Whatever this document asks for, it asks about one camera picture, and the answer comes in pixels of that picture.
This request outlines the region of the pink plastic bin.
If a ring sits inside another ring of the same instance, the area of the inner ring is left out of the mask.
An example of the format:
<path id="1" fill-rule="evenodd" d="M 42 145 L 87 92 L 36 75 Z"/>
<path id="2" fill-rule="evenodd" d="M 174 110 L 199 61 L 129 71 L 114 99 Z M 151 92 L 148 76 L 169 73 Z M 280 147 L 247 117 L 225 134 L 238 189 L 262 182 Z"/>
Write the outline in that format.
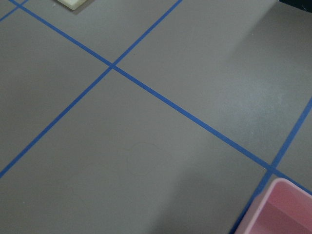
<path id="1" fill-rule="evenodd" d="M 310 234 L 312 196 L 284 178 L 272 181 L 251 203 L 236 234 Z"/>

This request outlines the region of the white plastic tray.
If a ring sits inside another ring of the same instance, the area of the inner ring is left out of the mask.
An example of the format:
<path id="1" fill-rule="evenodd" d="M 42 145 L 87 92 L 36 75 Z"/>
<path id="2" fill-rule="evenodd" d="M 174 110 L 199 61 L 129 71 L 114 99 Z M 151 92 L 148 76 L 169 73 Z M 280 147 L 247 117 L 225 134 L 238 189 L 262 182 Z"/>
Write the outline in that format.
<path id="1" fill-rule="evenodd" d="M 87 0 L 57 0 L 57 2 L 63 4 L 64 6 L 68 7 L 69 9 L 73 11 L 75 11 L 84 3 L 86 3 L 86 1 Z"/>

